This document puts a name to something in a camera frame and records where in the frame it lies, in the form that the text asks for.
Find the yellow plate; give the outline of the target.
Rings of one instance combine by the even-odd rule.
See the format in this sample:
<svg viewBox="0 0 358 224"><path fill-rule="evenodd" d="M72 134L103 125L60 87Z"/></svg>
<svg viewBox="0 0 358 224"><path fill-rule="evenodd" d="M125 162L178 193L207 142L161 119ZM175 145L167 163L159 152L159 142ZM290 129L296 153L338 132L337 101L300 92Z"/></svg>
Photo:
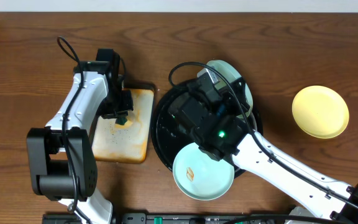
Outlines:
<svg viewBox="0 0 358 224"><path fill-rule="evenodd" d="M342 96L321 85L300 90L293 99L291 112L302 131L320 139L335 138L349 124L349 108Z"/></svg>

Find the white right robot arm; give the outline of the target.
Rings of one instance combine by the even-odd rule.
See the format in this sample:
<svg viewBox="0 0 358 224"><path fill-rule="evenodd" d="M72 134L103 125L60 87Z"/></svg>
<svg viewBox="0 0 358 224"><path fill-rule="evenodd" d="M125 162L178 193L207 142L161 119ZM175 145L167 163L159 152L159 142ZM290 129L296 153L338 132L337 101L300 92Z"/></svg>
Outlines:
<svg viewBox="0 0 358 224"><path fill-rule="evenodd" d="M247 119L245 83L216 88L210 80L198 80L188 88L197 106L191 133L202 152L263 178L316 218L358 223L358 184L327 177L268 142Z"/></svg>

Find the green yellow scrub sponge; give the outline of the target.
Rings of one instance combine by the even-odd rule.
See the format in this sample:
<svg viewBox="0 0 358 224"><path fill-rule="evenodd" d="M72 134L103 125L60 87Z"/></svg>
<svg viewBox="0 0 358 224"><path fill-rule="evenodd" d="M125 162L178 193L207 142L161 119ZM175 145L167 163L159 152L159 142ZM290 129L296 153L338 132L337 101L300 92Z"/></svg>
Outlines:
<svg viewBox="0 0 358 224"><path fill-rule="evenodd" d="M125 116L118 117L115 121L115 124L124 126L127 123L128 119Z"/></svg>

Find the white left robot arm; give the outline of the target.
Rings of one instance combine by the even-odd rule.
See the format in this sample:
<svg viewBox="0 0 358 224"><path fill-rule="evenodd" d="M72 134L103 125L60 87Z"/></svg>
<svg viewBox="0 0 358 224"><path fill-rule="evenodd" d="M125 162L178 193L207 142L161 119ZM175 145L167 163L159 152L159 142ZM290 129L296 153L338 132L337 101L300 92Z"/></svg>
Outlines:
<svg viewBox="0 0 358 224"><path fill-rule="evenodd" d="M94 121L125 124L134 109L118 73L121 58L79 61L62 107L43 128L26 137L32 190L59 202L69 215L44 216L45 222L115 223L114 205L97 189L98 170L90 139Z"/></svg>

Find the light blue plate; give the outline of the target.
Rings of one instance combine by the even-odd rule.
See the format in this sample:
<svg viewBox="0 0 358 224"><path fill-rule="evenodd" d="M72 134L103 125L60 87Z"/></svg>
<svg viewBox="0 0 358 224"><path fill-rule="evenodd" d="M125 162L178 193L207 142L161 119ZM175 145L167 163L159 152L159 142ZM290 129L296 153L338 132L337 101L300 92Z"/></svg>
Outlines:
<svg viewBox="0 0 358 224"><path fill-rule="evenodd" d="M210 60L207 65L217 70L228 80L230 84L238 84L240 81L244 81L241 74L232 65L223 60ZM250 106L250 109L246 112L246 116L249 117L252 112L254 102L248 84L241 84L240 96L238 96L238 99L245 100Z"/></svg>
<svg viewBox="0 0 358 224"><path fill-rule="evenodd" d="M196 200L214 200L224 195L234 181L234 167L224 160L214 161L191 143L183 147L173 162L173 178L178 188Z"/></svg>

